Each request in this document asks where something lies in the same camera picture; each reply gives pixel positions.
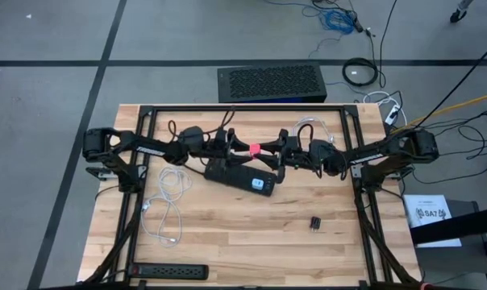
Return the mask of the black caster wheel leg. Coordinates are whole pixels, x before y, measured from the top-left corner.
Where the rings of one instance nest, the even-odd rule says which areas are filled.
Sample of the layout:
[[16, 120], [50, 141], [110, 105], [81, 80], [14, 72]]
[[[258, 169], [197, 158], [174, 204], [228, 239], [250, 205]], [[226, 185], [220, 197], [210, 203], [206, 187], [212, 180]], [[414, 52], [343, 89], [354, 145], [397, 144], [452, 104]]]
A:
[[460, 0], [456, 10], [450, 16], [450, 23], [458, 23], [468, 12], [468, 8], [474, 0]]

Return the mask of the gray metal cart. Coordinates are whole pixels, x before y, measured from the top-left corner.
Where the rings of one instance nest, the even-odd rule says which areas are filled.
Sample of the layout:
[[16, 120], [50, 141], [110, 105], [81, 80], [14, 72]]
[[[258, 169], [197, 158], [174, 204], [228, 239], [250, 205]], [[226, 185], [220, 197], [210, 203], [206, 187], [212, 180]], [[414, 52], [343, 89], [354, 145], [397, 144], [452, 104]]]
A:
[[[410, 229], [482, 211], [475, 201], [453, 201], [443, 195], [407, 195], [405, 210]], [[483, 274], [487, 280], [487, 234], [414, 244], [424, 271]]]

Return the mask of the black wide power strip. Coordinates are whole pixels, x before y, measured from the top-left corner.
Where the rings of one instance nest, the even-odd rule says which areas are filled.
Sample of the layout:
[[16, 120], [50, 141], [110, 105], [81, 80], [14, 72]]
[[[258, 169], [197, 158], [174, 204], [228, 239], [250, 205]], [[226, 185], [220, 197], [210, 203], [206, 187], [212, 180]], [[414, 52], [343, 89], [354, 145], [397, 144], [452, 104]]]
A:
[[[200, 172], [206, 180], [223, 184], [235, 189], [254, 193], [264, 197], [270, 197], [273, 193], [277, 176], [271, 172], [266, 172], [258, 168], [246, 165], [229, 166], [220, 159], [210, 159]], [[260, 179], [264, 181], [262, 190], [252, 187], [252, 180]]]

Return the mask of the black perforated computer case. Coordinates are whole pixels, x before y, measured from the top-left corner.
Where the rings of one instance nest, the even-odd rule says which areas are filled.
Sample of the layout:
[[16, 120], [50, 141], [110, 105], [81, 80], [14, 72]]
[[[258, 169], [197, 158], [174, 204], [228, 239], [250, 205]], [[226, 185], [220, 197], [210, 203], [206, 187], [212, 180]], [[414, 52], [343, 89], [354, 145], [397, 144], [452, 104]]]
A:
[[327, 98], [315, 62], [220, 68], [217, 77], [220, 103], [323, 103]]

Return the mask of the black angled beam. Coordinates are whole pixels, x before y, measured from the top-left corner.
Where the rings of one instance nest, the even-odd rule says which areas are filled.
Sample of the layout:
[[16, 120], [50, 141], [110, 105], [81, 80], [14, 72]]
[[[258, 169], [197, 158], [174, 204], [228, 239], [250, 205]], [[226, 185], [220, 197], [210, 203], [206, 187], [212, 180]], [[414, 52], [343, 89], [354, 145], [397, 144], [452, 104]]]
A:
[[487, 234], [487, 209], [414, 227], [410, 232], [414, 244]]

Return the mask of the black slim power strip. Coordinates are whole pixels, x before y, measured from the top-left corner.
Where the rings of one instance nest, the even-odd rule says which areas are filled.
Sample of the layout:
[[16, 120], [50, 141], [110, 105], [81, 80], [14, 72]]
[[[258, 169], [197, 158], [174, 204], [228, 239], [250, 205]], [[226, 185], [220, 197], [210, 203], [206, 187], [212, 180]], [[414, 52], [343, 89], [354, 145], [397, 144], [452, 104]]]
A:
[[209, 266], [187, 263], [133, 263], [128, 270], [131, 278], [161, 280], [207, 280]]

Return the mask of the black metal table frame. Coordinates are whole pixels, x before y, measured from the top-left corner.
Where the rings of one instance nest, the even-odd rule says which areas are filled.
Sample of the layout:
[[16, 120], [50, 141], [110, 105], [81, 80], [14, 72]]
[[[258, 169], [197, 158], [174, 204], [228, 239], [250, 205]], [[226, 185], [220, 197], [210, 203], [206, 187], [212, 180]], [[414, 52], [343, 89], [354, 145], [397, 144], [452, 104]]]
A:
[[[218, 104], [121, 106], [117, 131], [169, 142], [198, 126], [209, 141], [222, 127], [229, 139], [267, 143], [280, 130], [303, 150], [321, 139], [341, 151], [385, 138], [372, 104]], [[317, 175], [285, 168], [270, 197], [206, 180], [211, 159], [183, 165], [137, 151], [119, 157], [139, 169], [143, 190], [106, 190], [95, 202], [80, 287], [90, 290], [236, 289], [316, 287], [419, 290], [417, 259], [402, 203], [376, 195], [355, 176]], [[321, 218], [318, 231], [310, 219]], [[209, 266], [207, 280], [131, 278], [133, 263]]]

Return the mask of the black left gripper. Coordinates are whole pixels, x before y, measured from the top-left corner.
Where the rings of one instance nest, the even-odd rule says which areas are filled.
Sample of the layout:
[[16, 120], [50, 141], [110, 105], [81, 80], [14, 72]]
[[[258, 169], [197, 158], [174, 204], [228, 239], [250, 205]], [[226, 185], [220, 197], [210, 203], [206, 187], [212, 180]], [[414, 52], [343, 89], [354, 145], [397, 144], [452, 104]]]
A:
[[225, 147], [216, 147], [214, 145], [214, 137], [207, 143], [207, 149], [209, 157], [211, 159], [222, 160], [223, 163], [229, 162], [230, 166], [237, 166], [252, 161], [254, 157], [252, 155], [236, 155], [231, 153], [231, 149], [234, 151], [249, 151], [250, 145], [239, 140], [236, 135], [232, 135], [231, 138], [227, 136], [227, 145]]

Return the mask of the white power strip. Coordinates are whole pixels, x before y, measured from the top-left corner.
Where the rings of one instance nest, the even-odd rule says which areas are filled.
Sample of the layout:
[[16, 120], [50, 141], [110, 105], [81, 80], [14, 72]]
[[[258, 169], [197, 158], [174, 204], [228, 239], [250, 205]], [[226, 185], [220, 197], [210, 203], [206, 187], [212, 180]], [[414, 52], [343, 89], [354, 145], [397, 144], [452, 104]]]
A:
[[399, 113], [400, 109], [401, 109], [401, 107], [399, 105], [394, 105], [391, 108], [388, 116], [385, 118], [385, 123], [387, 125], [393, 125], [397, 121], [398, 113]]

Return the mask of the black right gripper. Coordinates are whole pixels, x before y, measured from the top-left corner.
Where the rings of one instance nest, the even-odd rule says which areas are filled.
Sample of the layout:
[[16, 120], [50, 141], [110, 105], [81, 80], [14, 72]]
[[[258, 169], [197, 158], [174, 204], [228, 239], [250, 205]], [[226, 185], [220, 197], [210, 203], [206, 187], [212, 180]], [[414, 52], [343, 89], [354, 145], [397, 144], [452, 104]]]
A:
[[292, 152], [286, 147], [288, 136], [292, 135], [289, 135], [287, 130], [281, 129], [276, 140], [260, 144], [260, 149], [263, 151], [268, 151], [270, 153], [279, 152], [278, 157], [275, 155], [260, 155], [260, 161], [267, 164], [270, 168], [278, 168], [277, 184], [281, 184], [285, 179], [286, 167], [293, 167], [294, 169], [314, 169], [314, 165], [312, 164], [308, 152], [303, 150]]

